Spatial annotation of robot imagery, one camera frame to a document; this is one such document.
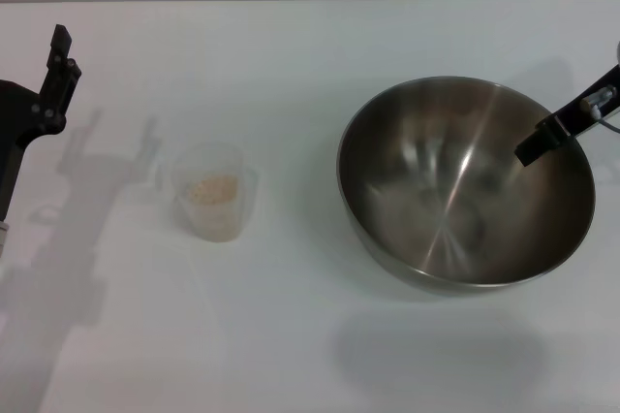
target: stainless steel bowl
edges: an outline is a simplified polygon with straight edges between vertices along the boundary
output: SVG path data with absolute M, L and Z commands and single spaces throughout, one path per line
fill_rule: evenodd
M 466 287 L 553 270 L 588 232 L 594 180 L 575 141 L 523 168 L 513 152 L 549 112 L 484 80 L 420 79 L 381 93 L 340 143 L 354 227 L 386 269 Z

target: white object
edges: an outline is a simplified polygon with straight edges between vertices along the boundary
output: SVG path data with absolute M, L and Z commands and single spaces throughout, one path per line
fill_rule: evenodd
M 171 175 L 176 198 L 199 236 L 216 242 L 237 238 L 245 197 L 239 149 L 200 144 L 176 160 Z
M 66 130 L 28 147 L 7 219 L 0 412 L 616 411 L 606 129 L 579 137 L 597 204 L 571 259 L 464 298 L 379 268 L 335 169 L 354 114 L 408 79 L 488 79 L 560 109 L 617 64 L 620 0 L 6 4 L 0 79 L 38 88 L 56 23 L 84 74 Z M 136 183 L 151 117 L 163 159 L 209 138 L 251 160 L 261 194 L 237 240 L 182 230 L 154 169 Z

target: bowl rim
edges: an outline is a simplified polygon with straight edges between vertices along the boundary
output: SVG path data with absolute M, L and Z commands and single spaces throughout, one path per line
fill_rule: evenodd
M 538 277 L 542 277 L 546 274 L 549 274 L 550 272 L 552 272 L 553 270 L 558 269 L 560 266 L 562 266 L 563 264 L 565 264 L 569 258 L 571 258 L 573 256 L 573 254 L 575 253 L 575 251 L 581 246 L 581 244 L 583 243 L 583 241 L 585 240 L 585 238 L 588 236 L 588 233 L 590 232 L 590 228 L 592 226 L 592 221 L 594 219 L 594 214 L 596 211 L 596 203 L 597 203 L 597 195 L 596 195 L 596 184 L 594 181 L 594 175 L 592 173 L 592 166 L 590 166 L 590 161 L 588 160 L 588 157 L 585 154 L 585 151 L 583 151 L 583 148 L 581 147 L 581 144 L 579 144 L 579 142 L 577 141 L 576 138 L 573 138 L 573 143 L 574 143 L 574 147 L 577 149 L 577 152 L 579 153 L 579 155 L 583 158 L 585 165 L 588 168 L 588 179 L 589 179 L 589 184 L 590 184 L 590 191 L 592 192 L 592 210 L 590 211 L 590 217 L 588 218 L 588 224 L 585 228 L 585 231 L 583 233 L 583 235 L 581 236 L 581 238 L 579 239 L 579 241 L 577 242 L 577 244 L 574 246 L 574 248 L 567 253 L 566 257 L 560 261 L 558 261 L 556 264 L 554 264 L 553 266 L 549 267 L 548 269 L 539 272 L 536 275 L 532 275 L 529 277 L 525 277 L 523 279 L 519 279 L 519 280 L 514 280 L 511 282 L 499 282 L 499 283 L 492 283 L 492 284 L 477 284 L 477 283 L 472 283 L 472 282 L 464 282 L 464 281 L 458 281 L 458 280 L 450 280 L 450 279 L 446 279 L 444 277 L 439 277 L 437 275 L 433 275 L 433 274 L 429 274 L 428 272 L 424 272 L 423 270 L 419 270 L 417 268 L 414 268 L 413 266 L 411 266 L 409 263 L 406 263 L 405 261 L 401 260 L 400 258 L 394 256 L 389 250 L 387 250 L 381 243 L 379 243 L 378 241 L 376 241 L 373 236 L 370 234 L 370 232 L 361 224 L 361 222 L 359 222 L 359 220 L 357 219 L 356 215 L 354 214 L 351 205 L 349 205 L 349 202 L 347 200 L 347 196 L 345 195 L 343 186 L 342 186 L 342 179 L 341 179 L 341 175 L 340 175 L 340 164 L 341 164 L 341 158 L 342 158 L 342 151 L 343 151 L 343 147 L 344 147 L 344 142 L 345 139 L 347 138 L 347 136 L 349 135 L 351 126 L 353 125 L 353 123 L 357 120 L 357 118 L 359 117 L 359 115 L 364 112 L 373 102 L 375 102 L 376 100 L 378 100 L 379 98 L 381 98 L 382 96 L 384 96 L 386 93 L 389 93 L 397 88 L 400 88 L 402 86 L 407 86 L 413 83 L 422 83 L 425 81 L 430 81 L 430 80 L 461 80 L 461 81 L 474 81 L 477 83 L 483 83 L 492 87 L 498 87 L 498 88 L 502 88 L 503 90 L 509 91 L 510 93 L 520 97 L 520 98 L 524 98 L 526 100 L 529 100 L 530 102 L 532 102 L 534 105 L 536 105 L 537 107 L 539 107 L 541 110 L 543 110 L 546 115 L 550 115 L 551 111 L 548 110 L 545 106 L 543 106 L 542 104 L 540 104 L 539 102 L 537 102 L 536 100 L 530 98 L 527 95 L 524 95 L 523 93 L 516 91 L 508 86 L 505 86 L 501 83 L 495 83 L 494 81 L 490 81 L 490 80 L 485 80 L 485 79 L 476 79 L 476 78 L 471 78 L 471 77 L 461 77 L 461 76 L 434 76 L 434 77 L 424 77 L 424 78 L 420 78 L 420 79 L 411 79 L 411 80 L 407 80 L 407 81 L 403 81 L 401 83 L 397 83 L 396 85 L 391 86 L 390 88 L 378 93 L 377 95 L 373 96 L 370 100 L 368 100 L 364 105 L 362 105 L 361 108 L 359 108 L 359 110 L 356 111 L 356 113 L 354 114 L 354 116 L 351 118 L 351 120 L 349 121 L 349 123 L 347 124 L 347 126 L 345 127 L 345 130 L 342 134 L 342 137 L 340 138 L 340 143 L 338 144 L 338 153 L 336 156 L 336 177 L 338 180 L 338 190 L 340 191 L 340 197 L 342 198 L 344 204 L 345 204 L 345 208 L 347 209 L 347 213 L 349 215 L 350 218 L 353 218 L 356 222 L 356 225 L 359 226 L 361 228 L 361 230 L 373 241 L 373 244 L 375 246 L 377 246 L 381 252 L 385 255 L 386 259 L 388 260 L 393 260 L 395 262 L 397 262 L 399 265 L 403 265 L 405 266 L 408 270 L 412 271 L 413 273 L 417 274 L 420 277 L 424 277 L 425 279 L 430 279 L 431 281 L 435 281 L 438 284 L 442 284 L 442 285 L 449 285 L 452 287 L 458 287 L 458 288 L 462 288 L 462 289 L 499 289 L 499 288 L 503 288 L 503 287 L 508 287 L 511 285 L 515 285 L 515 284 L 522 284 L 525 282 L 529 282 L 531 280 L 534 280 Z

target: white table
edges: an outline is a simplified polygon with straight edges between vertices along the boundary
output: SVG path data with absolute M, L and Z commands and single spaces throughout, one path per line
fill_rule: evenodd
M 620 0 L 0 5 L 0 78 L 38 89 L 55 23 L 83 77 L 8 217 L 0 411 L 620 406 L 615 135 L 580 138 L 598 202 L 578 251 L 479 296 L 379 268 L 335 177 L 348 120 L 403 80 L 477 77 L 559 108 L 615 64 Z M 258 178 L 229 244 L 171 208 L 170 159 L 207 139 L 241 146 Z

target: plastic measuring cup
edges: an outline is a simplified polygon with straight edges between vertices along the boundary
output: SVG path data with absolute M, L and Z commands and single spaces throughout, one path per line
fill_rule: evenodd
M 203 143 L 182 153 L 172 166 L 176 198 L 196 233 L 230 241 L 242 229 L 243 154 L 227 143 Z

